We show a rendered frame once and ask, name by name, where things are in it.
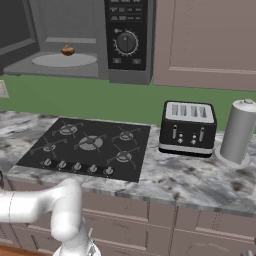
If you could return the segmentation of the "grey microwave oven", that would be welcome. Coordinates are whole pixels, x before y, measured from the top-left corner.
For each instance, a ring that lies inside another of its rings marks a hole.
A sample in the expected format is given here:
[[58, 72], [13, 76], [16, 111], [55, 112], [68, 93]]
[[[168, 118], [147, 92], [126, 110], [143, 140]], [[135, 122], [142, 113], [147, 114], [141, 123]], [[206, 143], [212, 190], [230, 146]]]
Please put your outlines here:
[[74, 54], [97, 58], [70, 68], [34, 64], [33, 74], [149, 84], [153, 69], [155, 0], [30, 0], [40, 51], [36, 57]]

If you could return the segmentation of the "round microwave turntable plate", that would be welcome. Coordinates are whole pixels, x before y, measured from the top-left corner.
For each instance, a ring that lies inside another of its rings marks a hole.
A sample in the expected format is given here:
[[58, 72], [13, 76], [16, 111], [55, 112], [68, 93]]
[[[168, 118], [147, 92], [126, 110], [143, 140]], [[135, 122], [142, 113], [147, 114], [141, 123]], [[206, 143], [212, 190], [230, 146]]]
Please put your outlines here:
[[36, 65], [54, 68], [80, 67], [95, 63], [96, 61], [96, 57], [86, 54], [73, 54], [70, 56], [49, 54], [36, 57], [32, 60]]

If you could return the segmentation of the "grey microwave door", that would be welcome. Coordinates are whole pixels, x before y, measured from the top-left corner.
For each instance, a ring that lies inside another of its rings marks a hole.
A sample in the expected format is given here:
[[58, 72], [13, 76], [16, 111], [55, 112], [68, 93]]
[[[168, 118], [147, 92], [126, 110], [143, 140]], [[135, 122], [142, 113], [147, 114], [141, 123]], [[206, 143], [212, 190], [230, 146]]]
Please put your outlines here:
[[39, 51], [30, 0], [0, 0], [0, 74], [33, 74]]

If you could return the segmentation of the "black gas hob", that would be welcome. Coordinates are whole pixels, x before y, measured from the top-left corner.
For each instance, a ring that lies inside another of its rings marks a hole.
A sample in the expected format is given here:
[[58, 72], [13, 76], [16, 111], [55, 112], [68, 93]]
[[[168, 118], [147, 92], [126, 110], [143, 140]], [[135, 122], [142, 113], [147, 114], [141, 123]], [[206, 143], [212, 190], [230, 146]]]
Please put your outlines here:
[[[23, 167], [90, 175], [128, 182], [138, 182], [149, 139], [147, 125], [111, 123], [81, 119], [58, 119], [18, 161]], [[51, 159], [50, 166], [43, 162]], [[63, 169], [58, 164], [64, 160]], [[80, 163], [82, 168], [74, 171]], [[97, 166], [96, 173], [88, 168]], [[104, 170], [112, 167], [112, 175]]]

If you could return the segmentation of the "black and silver toaster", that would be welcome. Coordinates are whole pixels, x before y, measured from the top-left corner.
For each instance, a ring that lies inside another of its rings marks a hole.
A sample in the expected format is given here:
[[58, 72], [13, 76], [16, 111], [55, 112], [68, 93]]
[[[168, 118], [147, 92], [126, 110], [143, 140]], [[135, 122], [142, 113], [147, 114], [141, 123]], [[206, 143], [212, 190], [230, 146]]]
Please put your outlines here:
[[213, 153], [217, 119], [208, 103], [166, 101], [159, 151], [209, 158]]

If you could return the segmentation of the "taupe drawer front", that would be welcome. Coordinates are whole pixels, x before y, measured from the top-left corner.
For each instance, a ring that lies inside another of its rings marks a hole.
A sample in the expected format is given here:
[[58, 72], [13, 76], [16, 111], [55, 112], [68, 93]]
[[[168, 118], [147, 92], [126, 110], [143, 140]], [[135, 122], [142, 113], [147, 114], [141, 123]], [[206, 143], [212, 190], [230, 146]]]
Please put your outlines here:
[[109, 217], [120, 217], [142, 222], [149, 221], [147, 203], [130, 198], [84, 192], [83, 210]]

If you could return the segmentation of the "brown cupcake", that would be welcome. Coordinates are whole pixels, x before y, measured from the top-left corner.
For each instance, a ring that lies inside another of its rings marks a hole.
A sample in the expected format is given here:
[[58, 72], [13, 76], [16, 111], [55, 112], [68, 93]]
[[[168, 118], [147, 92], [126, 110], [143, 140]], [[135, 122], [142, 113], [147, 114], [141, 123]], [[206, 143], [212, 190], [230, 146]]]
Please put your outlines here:
[[61, 53], [65, 56], [71, 56], [75, 53], [75, 50], [73, 47], [69, 46], [69, 45], [65, 45], [62, 49], [61, 49]]

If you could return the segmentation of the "grey paper towel roll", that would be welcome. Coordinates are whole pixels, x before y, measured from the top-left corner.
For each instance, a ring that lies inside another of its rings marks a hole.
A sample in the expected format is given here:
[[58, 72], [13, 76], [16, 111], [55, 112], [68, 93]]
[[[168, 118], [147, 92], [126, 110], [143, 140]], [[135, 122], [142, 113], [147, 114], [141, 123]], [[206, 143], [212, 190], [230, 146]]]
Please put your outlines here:
[[222, 144], [215, 148], [215, 156], [230, 168], [242, 169], [250, 164], [247, 152], [256, 127], [256, 102], [252, 99], [232, 103]]

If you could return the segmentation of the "taupe wall cupboard door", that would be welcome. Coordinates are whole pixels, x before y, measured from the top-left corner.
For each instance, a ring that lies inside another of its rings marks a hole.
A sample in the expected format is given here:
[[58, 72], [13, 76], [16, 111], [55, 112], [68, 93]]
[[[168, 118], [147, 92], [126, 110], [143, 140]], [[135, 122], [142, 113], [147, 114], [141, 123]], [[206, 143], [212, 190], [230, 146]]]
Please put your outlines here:
[[157, 0], [153, 83], [256, 91], [256, 0]]

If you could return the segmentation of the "white wall socket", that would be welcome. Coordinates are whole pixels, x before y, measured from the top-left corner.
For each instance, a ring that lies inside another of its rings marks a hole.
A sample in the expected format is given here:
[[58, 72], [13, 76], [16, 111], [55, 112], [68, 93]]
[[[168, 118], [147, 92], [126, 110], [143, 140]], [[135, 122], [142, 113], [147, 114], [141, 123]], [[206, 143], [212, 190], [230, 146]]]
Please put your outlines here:
[[0, 98], [9, 98], [8, 90], [4, 80], [0, 80]]

